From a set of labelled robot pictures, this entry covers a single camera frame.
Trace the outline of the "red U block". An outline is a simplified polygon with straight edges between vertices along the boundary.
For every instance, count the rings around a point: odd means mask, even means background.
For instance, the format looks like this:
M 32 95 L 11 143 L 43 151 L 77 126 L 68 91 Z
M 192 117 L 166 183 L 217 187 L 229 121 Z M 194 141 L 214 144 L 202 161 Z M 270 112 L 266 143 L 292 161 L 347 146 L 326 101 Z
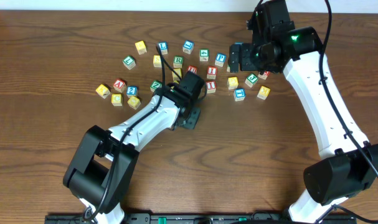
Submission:
M 195 66 L 193 66 L 193 65 L 190 65 L 190 66 L 188 66 L 187 67 L 187 71 L 188 72 L 192 72 L 192 73 L 197 73 L 197 71 L 198 71 L 198 68 L 197 67 L 195 67 Z

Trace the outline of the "green R block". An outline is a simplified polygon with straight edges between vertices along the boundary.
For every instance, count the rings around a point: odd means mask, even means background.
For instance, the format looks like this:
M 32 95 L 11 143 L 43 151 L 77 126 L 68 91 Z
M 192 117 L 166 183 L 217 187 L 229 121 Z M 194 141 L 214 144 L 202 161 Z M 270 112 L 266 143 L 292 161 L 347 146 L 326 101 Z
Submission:
M 184 57 L 178 56 L 178 55 L 174 56 L 173 67 L 174 68 L 182 68 L 183 62 L 184 62 Z

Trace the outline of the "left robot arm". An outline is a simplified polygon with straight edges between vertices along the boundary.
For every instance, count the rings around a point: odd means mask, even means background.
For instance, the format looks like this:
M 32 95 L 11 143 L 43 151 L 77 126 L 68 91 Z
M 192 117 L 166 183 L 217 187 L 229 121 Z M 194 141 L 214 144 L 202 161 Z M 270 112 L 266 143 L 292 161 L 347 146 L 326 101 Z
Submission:
M 63 177 L 63 185 L 86 209 L 83 223 L 121 223 L 120 201 L 128 191 L 140 151 L 156 135 L 177 126 L 194 129 L 205 81 L 187 72 L 179 83 L 161 85 L 130 119 L 107 130 L 91 127 Z

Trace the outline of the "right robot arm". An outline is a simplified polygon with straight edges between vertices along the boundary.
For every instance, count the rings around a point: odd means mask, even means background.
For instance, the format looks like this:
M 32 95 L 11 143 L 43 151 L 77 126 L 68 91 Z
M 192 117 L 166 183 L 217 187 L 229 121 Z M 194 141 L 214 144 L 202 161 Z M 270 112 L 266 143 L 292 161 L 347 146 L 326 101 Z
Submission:
M 288 209 L 297 223 L 320 223 L 378 181 L 378 144 L 371 144 L 347 109 L 329 70 L 328 41 L 296 28 L 285 0 L 259 2 L 247 29 L 250 43 L 229 49 L 229 67 L 282 73 L 298 95 L 318 144 L 320 161 L 303 172 L 305 191 Z

